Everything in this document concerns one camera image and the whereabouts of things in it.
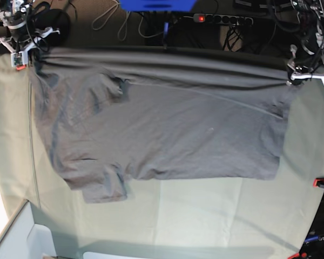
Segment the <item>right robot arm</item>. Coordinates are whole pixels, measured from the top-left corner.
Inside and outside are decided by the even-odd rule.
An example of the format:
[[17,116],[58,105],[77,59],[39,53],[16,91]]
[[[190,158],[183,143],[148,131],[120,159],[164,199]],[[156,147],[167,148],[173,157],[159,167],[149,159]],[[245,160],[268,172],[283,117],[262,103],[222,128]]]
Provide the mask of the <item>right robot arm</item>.
[[0,20],[9,32],[0,38],[0,44],[17,57],[31,49],[48,52],[62,42],[62,32],[56,27],[59,17],[60,12],[46,1],[0,1]]

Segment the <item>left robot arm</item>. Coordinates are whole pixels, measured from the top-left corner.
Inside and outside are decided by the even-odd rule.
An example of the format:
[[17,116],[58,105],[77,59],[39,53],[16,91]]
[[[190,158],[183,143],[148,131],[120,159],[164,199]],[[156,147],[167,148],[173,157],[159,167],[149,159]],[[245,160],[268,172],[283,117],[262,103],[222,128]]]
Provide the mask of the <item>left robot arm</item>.
[[297,35],[298,48],[290,46],[292,57],[287,62],[288,83],[319,79],[324,86],[324,1],[291,1],[298,25],[284,26],[276,17],[271,1],[266,2],[272,20],[282,31]]

